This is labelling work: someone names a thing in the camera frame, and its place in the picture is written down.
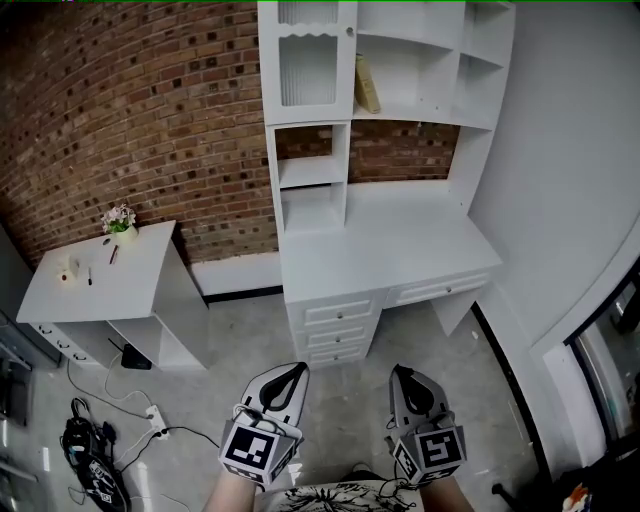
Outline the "black bag with orange patch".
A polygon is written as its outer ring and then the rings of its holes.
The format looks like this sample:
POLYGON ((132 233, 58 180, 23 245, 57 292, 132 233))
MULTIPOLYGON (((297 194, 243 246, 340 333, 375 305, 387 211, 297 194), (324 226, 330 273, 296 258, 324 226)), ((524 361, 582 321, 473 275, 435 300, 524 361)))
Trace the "black bag with orange patch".
POLYGON ((640 450, 565 473, 562 512, 640 512, 640 450))

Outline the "dark glass cabinet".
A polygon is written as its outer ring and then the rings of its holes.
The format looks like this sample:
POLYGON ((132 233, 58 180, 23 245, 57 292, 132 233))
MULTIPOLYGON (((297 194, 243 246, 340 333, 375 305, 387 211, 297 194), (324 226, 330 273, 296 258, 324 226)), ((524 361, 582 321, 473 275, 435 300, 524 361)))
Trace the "dark glass cabinet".
POLYGON ((29 325, 17 325, 0 308, 0 419, 28 426, 37 369, 56 369, 61 353, 29 325))

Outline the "white ribbed glass cabinet door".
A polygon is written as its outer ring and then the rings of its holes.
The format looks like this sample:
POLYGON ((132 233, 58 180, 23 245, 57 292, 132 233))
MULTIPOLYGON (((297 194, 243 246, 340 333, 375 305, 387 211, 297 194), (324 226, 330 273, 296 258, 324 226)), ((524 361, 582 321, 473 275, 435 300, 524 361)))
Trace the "white ribbed glass cabinet door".
POLYGON ((350 119, 358 4, 272 0, 257 8, 265 122, 350 119))

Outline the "pink flowers in white pot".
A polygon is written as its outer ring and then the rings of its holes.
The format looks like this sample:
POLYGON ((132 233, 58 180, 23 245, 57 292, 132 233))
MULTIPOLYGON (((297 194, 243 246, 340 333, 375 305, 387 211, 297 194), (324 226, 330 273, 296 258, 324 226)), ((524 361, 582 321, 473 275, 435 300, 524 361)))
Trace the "pink flowers in white pot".
POLYGON ((114 206, 101 217, 105 234, 114 235, 120 244, 132 242, 138 236, 136 213, 126 204, 114 206))

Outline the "black router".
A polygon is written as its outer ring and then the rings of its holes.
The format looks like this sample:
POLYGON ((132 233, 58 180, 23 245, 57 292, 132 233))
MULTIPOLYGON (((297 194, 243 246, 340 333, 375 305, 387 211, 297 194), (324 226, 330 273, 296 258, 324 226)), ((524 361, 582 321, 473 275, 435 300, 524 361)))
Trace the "black router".
POLYGON ((111 361, 109 368, 112 368, 116 360, 121 358, 121 366, 123 368, 143 371, 152 369, 152 362, 129 342, 125 342, 122 347, 116 344, 111 338, 109 338, 109 342, 117 351, 117 354, 111 361))

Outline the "white drawer with knob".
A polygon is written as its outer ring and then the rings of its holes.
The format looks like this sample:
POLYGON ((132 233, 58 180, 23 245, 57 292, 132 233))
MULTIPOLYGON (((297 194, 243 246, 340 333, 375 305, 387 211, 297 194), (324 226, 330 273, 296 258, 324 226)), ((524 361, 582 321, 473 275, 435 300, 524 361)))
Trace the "white drawer with knob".
POLYGON ((316 305, 304 310, 303 325, 311 327, 370 316, 373 302, 369 299, 339 301, 337 303, 316 305))
POLYGON ((348 344, 369 343, 374 330, 370 324, 332 328, 304 336, 304 347, 308 350, 328 349, 348 344))
POLYGON ((308 357, 308 365, 312 369, 316 369, 358 361, 366 357, 368 350, 369 347, 367 345, 352 345, 328 351, 311 352, 308 357))

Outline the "black framed window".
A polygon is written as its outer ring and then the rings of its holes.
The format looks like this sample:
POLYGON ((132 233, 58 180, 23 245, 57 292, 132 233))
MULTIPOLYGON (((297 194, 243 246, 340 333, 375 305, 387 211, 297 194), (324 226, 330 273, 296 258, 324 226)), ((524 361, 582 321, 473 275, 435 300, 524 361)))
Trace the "black framed window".
POLYGON ((640 431, 640 257, 565 344, 584 374, 605 445, 640 431))

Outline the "person's printed white shirt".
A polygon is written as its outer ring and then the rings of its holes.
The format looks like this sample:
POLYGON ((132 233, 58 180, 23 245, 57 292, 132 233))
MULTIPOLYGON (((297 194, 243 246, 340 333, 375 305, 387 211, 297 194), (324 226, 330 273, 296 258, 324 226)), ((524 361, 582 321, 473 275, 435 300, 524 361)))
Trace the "person's printed white shirt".
POLYGON ((420 493, 396 481, 350 481, 259 493, 254 512, 424 512, 420 493))

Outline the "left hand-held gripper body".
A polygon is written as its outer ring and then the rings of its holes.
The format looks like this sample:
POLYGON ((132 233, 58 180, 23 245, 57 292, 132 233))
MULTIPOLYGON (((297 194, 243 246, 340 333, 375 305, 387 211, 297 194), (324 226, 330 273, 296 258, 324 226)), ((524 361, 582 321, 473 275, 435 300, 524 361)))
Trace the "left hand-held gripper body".
POLYGON ((266 487, 287 468, 303 441, 297 427, 237 404, 224 426, 219 461, 228 473, 266 487))

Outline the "person's left forearm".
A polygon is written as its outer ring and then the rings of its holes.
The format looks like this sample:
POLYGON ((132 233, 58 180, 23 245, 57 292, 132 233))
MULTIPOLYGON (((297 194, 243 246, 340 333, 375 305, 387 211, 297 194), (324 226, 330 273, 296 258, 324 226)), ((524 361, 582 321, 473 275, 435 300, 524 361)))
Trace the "person's left forearm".
POLYGON ((257 484, 222 471, 202 512, 253 512, 257 484))

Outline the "white side table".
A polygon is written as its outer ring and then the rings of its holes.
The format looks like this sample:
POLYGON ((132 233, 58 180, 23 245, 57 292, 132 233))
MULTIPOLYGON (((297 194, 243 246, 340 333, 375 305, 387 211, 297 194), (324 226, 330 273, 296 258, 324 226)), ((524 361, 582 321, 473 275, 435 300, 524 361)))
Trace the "white side table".
POLYGON ((140 228, 126 244, 105 235, 47 252, 26 290, 18 322, 79 366, 109 367, 117 354, 111 338, 119 346, 129 342, 161 370, 207 368, 208 308, 172 241, 174 229, 168 221, 140 228), (103 245, 106 238, 110 243, 103 245), (115 245, 118 254, 109 265, 115 245), (67 285, 56 269, 65 255, 80 265, 77 281, 67 285))

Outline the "black equipment bag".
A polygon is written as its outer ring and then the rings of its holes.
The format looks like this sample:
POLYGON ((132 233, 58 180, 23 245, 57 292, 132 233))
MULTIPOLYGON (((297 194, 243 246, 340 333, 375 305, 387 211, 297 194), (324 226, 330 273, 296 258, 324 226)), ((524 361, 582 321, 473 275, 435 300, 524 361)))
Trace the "black equipment bag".
POLYGON ((120 472, 114 466, 116 432, 107 422, 93 420, 88 403, 75 397, 60 445, 84 494, 101 512, 130 512, 131 501, 120 472))

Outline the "white desk with hutch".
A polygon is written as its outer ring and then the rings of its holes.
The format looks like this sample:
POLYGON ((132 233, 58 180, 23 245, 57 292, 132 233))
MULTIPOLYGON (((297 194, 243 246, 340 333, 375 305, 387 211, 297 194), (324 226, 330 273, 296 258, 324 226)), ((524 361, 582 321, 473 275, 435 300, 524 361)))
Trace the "white desk with hutch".
MULTIPOLYGON (((306 334, 370 324, 391 288, 489 273, 501 260, 469 216, 502 106, 510 2, 358 4, 356 54, 381 110, 265 122, 284 300, 297 357, 306 334), (304 310, 369 299, 370 316, 305 327, 304 310)), ((451 333, 482 288, 429 300, 451 333)), ((367 345, 369 343, 348 344, 367 345)))

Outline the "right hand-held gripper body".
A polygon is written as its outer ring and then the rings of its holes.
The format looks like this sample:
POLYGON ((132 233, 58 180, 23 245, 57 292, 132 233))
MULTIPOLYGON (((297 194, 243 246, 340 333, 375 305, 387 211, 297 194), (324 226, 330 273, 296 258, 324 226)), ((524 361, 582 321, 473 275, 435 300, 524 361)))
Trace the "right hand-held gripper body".
POLYGON ((467 461, 464 430, 452 411, 385 438, 402 477, 414 487, 452 476, 467 461))

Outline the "white power strip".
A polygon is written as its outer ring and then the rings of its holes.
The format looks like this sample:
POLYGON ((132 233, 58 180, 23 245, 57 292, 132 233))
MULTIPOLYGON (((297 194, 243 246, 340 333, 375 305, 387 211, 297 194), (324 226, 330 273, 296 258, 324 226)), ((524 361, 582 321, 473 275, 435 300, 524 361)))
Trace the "white power strip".
POLYGON ((145 414, 147 420, 151 425, 151 431, 153 435, 160 440, 168 439, 169 430, 159 407, 155 404, 152 404, 146 409, 145 414))

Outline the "person's right forearm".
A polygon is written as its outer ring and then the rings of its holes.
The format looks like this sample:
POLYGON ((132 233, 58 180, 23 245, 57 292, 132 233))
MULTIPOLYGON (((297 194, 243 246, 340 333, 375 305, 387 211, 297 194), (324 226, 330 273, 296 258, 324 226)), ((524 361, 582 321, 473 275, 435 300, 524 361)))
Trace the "person's right forearm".
POLYGON ((420 489, 424 512, 475 512, 453 476, 420 489))

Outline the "yellow book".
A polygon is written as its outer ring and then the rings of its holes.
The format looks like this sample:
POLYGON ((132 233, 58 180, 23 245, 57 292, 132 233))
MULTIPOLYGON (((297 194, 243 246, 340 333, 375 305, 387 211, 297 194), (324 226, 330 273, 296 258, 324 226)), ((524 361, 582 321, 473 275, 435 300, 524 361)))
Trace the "yellow book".
POLYGON ((381 110, 369 63, 366 58, 356 54, 354 96, 357 104, 371 114, 381 110))

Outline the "wide white desk drawer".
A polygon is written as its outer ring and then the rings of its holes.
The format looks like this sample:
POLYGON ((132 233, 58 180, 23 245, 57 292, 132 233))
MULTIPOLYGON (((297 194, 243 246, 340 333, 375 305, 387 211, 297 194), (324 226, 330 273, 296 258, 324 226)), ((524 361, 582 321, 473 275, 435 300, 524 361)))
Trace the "wide white desk drawer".
POLYGON ((489 273, 478 273, 443 282, 417 282, 393 287, 389 290, 385 309, 429 301, 448 295, 474 290, 489 281, 489 273))

